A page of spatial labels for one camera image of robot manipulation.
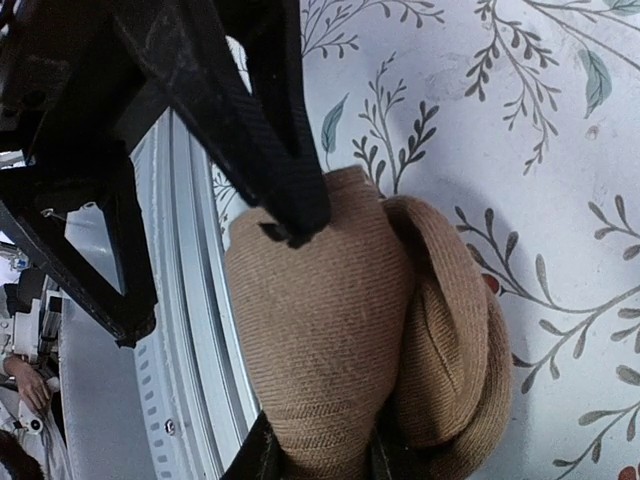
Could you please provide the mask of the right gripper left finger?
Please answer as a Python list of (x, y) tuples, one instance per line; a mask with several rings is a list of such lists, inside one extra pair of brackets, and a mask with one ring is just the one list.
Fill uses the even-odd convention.
[(273, 428), (261, 411), (221, 480), (279, 480), (281, 454)]

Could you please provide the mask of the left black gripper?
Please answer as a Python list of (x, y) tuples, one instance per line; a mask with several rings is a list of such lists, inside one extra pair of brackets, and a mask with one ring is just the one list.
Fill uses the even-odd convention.
[(141, 49), (163, 1), (4, 1), (1, 149), (134, 148), (168, 107)]

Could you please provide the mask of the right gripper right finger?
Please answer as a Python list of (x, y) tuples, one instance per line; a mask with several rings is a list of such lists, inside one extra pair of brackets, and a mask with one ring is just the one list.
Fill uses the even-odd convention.
[(388, 441), (377, 429), (370, 443), (370, 478), (374, 480), (410, 480), (414, 478), (411, 453)]

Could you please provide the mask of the brown ribbed sock pair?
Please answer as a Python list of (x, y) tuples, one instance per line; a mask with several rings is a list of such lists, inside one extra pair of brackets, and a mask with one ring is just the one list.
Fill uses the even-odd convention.
[(371, 479), (375, 429), (411, 453), (413, 479), (468, 478), (510, 415), (499, 303), (431, 205), (381, 198), (359, 166), (325, 184), (331, 223), (309, 243), (269, 239), (255, 208), (232, 223), (225, 258), (281, 479)]

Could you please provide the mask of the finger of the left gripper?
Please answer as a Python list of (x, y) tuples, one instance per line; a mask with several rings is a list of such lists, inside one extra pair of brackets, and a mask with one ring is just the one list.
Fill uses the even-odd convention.
[(158, 298), (127, 154), (3, 170), (1, 229), (118, 346), (154, 331)]
[(252, 207), (299, 248), (331, 207), (304, 98), (297, 1), (115, 1), (145, 76)]

